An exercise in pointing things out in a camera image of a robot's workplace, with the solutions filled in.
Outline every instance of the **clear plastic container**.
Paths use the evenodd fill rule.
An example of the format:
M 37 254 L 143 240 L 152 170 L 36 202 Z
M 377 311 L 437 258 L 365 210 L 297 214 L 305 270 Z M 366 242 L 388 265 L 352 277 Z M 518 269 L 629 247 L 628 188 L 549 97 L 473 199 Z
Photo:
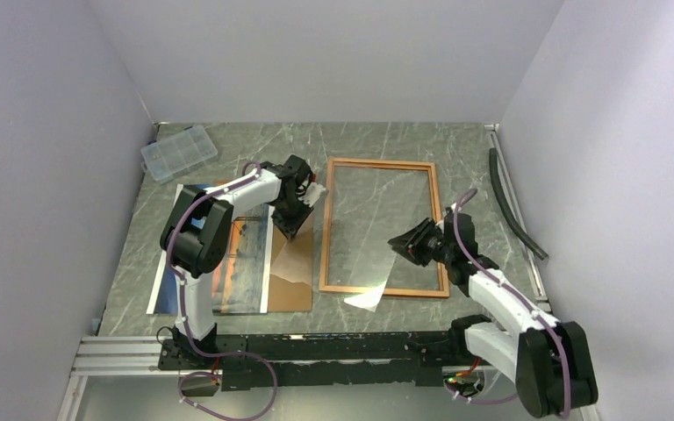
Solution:
M 143 170 L 162 183 L 219 159 L 218 149 L 201 125 L 193 125 L 143 146 L 140 154 L 143 155 Z

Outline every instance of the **cardboard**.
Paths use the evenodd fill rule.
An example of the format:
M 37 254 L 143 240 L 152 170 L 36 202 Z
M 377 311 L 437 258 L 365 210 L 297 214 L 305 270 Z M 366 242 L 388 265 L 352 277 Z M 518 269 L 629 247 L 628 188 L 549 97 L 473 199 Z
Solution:
M 313 215 L 298 235 L 288 241 L 278 229 L 272 232 L 268 312 L 312 309 Z

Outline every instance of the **wooden frame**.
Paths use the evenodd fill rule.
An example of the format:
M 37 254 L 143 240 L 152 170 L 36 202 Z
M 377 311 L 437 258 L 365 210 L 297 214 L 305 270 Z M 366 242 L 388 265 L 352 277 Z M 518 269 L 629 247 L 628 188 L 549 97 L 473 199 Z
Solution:
M 334 169 L 337 167 L 349 168 L 375 168 L 375 169 L 404 169 L 411 171 L 427 171 L 428 186 L 430 188 L 430 205 L 433 210 L 433 218 L 436 221 L 443 219 L 441 199 L 438 192 L 438 174 L 435 172 L 434 162 L 415 162 L 415 161 L 381 161 L 381 160 L 362 160 L 357 158 L 329 158 L 326 169 L 326 188 L 330 191 L 326 195 L 324 206 L 324 228 L 321 240 L 321 267 L 319 268 L 319 291 L 324 292 L 342 292 L 342 293 L 363 293 L 371 288 L 367 287 L 349 287 L 340 285 L 329 285 L 327 279 L 329 276 L 329 241 L 332 231 L 332 191 L 334 191 Z M 448 274 L 446 268 L 438 263 L 438 286 L 435 289 L 384 289 L 385 296 L 412 296 L 423 298 L 448 298 L 450 296 L 450 287 L 448 285 Z

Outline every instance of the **wall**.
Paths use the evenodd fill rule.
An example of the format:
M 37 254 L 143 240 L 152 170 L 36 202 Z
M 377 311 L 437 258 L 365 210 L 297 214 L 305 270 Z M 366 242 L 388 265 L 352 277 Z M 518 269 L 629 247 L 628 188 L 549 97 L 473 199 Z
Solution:
M 90 0 L 154 121 L 498 122 L 562 0 Z
M 0 420 L 56 418 L 151 129 L 84 1 L 0 1 Z
M 674 1 L 565 2 L 501 126 L 603 419 L 674 419 Z

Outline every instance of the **table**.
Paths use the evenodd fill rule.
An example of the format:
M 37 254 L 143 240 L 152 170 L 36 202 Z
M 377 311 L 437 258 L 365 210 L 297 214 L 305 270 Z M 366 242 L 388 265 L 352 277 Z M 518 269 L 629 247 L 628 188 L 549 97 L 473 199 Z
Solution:
M 188 126 L 190 124 L 162 124 L 157 137 L 169 136 Z M 146 309 L 161 255 L 159 237 L 178 183 L 210 183 L 233 178 L 240 174 L 248 160 L 284 162 L 292 153 L 307 159 L 322 183 L 329 156 L 435 162 L 444 206 L 451 204 L 469 187 L 479 189 L 477 197 L 464 207 L 477 227 L 479 252 L 495 260 L 518 289 L 534 298 L 526 255 L 502 218 L 491 190 L 487 169 L 490 143 L 483 125 L 218 123 L 204 126 L 221 151 L 218 162 L 166 184 L 159 184 L 150 176 L 143 179 L 107 300 L 100 336 L 152 335 L 160 327 L 174 323 L 174 316 L 148 315 Z M 395 200 L 399 204 L 401 197 Z M 344 296 L 340 294 L 318 292 L 322 208 L 316 209 L 314 216 L 312 311 L 220 315 L 219 333 L 447 330 L 452 320 L 481 312 L 481 306 L 453 286 L 448 299 L 385 296 L 375 312 L 345 304 Z

